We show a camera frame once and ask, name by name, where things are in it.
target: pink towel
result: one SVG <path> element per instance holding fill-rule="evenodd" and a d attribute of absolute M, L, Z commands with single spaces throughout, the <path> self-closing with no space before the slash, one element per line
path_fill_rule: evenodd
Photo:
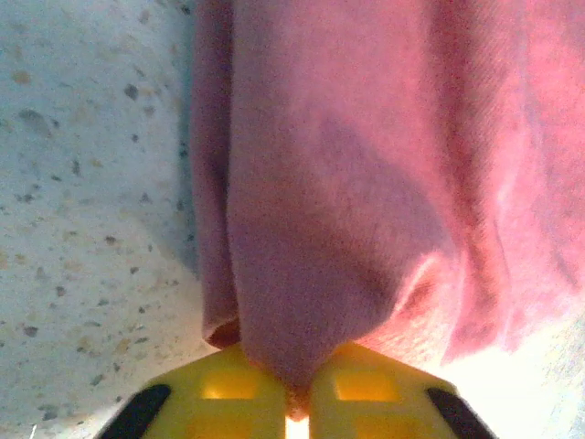
<path fill-rule="evenodd" d="M 202 0 L 204 334 L 291 385 L 584 306 L 585 0 Z"/>

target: terrazzo floor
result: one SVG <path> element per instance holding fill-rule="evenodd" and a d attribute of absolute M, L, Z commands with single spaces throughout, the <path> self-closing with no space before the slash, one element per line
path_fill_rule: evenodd
<path fill-rule="evenodd" d="M 0 438 L 92 437 L 200 337 L 189 0 L 0 0 Z M 585 437 L 585 316 L 443 370 L 507 438 Z"/>

